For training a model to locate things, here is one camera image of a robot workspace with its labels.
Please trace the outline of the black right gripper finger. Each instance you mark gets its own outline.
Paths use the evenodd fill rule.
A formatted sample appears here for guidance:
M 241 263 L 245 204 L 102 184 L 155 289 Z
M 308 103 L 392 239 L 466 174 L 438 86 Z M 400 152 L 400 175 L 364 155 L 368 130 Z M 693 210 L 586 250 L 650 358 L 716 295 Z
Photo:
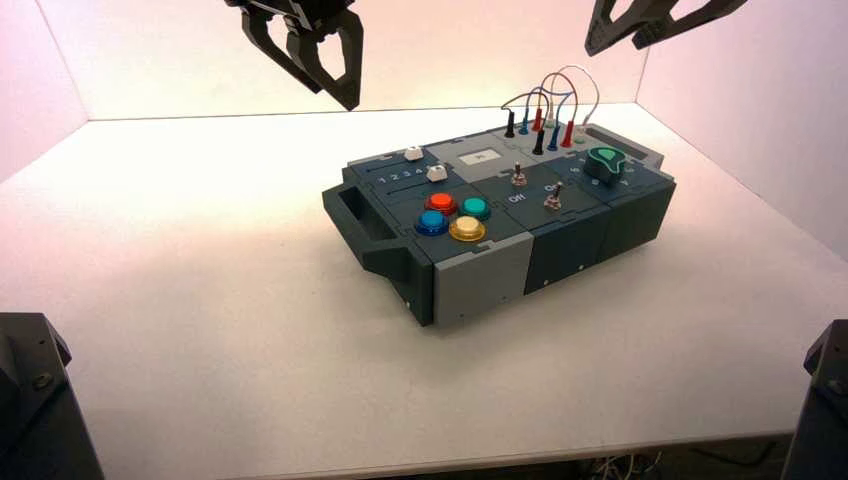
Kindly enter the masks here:
M 664 2 L 633 0 L 616 19 L 612 18 L 614 0 L 598 0 L 594 4 L 585 40 L 585 50 L 595 56 L 620 40 L 635 35 L 649 24 L 664 18 Z
M 671 15 L 677 1 L 650 1 L 650 9 L 642 17 L 632 43 L 637 49 L 650 47 L 738 10 L 746 0 L 709 0 L 680 18 Z

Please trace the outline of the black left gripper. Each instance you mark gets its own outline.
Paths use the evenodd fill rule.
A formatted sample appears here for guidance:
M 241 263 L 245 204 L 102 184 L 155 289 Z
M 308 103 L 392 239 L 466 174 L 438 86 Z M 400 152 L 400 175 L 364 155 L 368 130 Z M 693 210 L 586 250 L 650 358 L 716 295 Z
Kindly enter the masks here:
M 360 103 L 364 29 L 347 0 L 225 0 L 241 11 L 241 28 L 247 39 L 269 59 L 313 93 L 326 91 L 346 110 Z M 297 41 L 296 63 L 272 39 L 269 23 L 277 16 L 292 18 L 311 32 Z M 334 78 L 322 65 L 318 44 L 337 34 L 342 47 L 344 73 Z

